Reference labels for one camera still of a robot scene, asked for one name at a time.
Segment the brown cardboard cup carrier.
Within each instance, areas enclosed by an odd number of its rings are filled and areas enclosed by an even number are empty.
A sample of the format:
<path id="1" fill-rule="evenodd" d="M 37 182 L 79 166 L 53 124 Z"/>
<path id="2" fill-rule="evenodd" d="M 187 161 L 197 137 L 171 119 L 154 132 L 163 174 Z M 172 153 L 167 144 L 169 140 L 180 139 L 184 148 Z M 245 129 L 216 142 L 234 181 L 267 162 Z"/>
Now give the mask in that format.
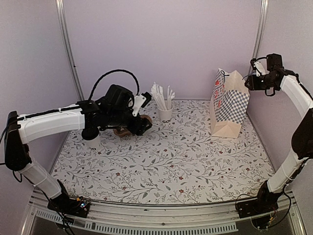
<path id="1" fill-rule="evenodd" d="M 148 115 L 139 115 L 134 117 L 127 127 L 117 127 L 113 129 L 113 133 L 119 137 L 126 135 L 142 136 L 152 127 L 152 119 Z"/>

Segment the checkered paper takeout bag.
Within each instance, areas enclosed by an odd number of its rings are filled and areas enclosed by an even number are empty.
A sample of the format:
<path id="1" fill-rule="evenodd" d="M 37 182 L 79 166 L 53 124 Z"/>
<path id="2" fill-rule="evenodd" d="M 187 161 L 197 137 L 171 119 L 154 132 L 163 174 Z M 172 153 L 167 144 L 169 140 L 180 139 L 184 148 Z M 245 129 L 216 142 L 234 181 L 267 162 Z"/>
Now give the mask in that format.
<path id="1" fill-rule="evenodd" d="M 249 91 L 236 70 L 227 73 L 218 69 L 209 104 L 211 134 L 237 138 L 246 117 Z"/>

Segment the black plastic cup lid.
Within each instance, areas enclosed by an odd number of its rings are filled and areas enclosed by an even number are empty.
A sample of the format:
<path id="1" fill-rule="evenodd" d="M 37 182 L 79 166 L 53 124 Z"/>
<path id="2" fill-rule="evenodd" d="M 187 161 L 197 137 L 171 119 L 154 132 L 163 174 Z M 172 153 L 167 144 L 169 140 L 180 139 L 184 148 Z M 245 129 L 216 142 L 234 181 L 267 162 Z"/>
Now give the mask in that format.
<path id="1" fill-rule="evenodd" d="M 97 127 L 83 129 L 82 138 L 86 141 L 91 141 L 99 136 L 99 129 Z"/>

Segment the white paper coffee cup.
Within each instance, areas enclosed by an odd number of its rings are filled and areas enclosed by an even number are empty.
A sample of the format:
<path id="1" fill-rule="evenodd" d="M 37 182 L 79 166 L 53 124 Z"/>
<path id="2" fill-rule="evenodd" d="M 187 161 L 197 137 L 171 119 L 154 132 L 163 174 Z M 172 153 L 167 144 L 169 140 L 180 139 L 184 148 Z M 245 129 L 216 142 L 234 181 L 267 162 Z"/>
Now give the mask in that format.
<path id="1" fill-rule="evenodd" d="M 99 150 L 101 148 L 100 137 L 98 136 L 92 140 L 86 141 L 86 145 L 93 150 Z"/>

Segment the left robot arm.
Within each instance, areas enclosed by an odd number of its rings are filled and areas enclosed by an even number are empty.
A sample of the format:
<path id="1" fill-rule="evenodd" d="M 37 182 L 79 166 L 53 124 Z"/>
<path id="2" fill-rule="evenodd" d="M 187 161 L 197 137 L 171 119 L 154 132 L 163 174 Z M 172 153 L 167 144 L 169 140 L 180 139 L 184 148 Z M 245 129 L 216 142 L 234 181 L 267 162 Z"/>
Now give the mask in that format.
<path id="1" fill-rule="evenodd" d="M 99 143 L 100 132 L 107 129 L 125 129 L 141 136 L 152 127 L 152 123 L 140 115 L 139 110 L 151 99 L 148 92 L 133 95 L 122 86 L 111 85 L 107 93 L 96 101 L 78 101 L 67 107 L 29 115 L 18 115 L 12 111 L 1 135 L 4 141 L 3 165 L 40 189 L 48 198 L 50 210 L 86 217 L 89 212 L 88 200 L 82 196 L 70 197 L 63 183 L 30 156 L 28 144 L 74 130 L 80 130 L 82 138 L 92 148 Z"/>

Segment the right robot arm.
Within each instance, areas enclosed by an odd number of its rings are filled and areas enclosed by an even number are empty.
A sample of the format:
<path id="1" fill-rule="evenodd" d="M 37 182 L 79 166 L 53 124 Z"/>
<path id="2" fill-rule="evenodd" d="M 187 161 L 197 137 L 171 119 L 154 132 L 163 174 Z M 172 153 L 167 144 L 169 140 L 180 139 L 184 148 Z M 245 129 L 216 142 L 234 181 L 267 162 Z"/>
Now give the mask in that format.
<path id="1" fill-rule="evenodd" d="M 261 58 L 252 58 L 250 65 L 254 75 L 249 75 L 245 86 L 250 91 L 264 91 L 274 96 L 277 91 L 287 95 L 300 115 L 300 122 L 290 140 L 286 159 L 273 176 L 264 181 L 253 200 L 237 202 L 235 208 L 240 218 L 255 216 L 278 208 L 278 199 L 308 160 L 313 158 L 313 97 L 299 79 L 299 75 L 283 66 L 282 56 L 272 53 Z"/>

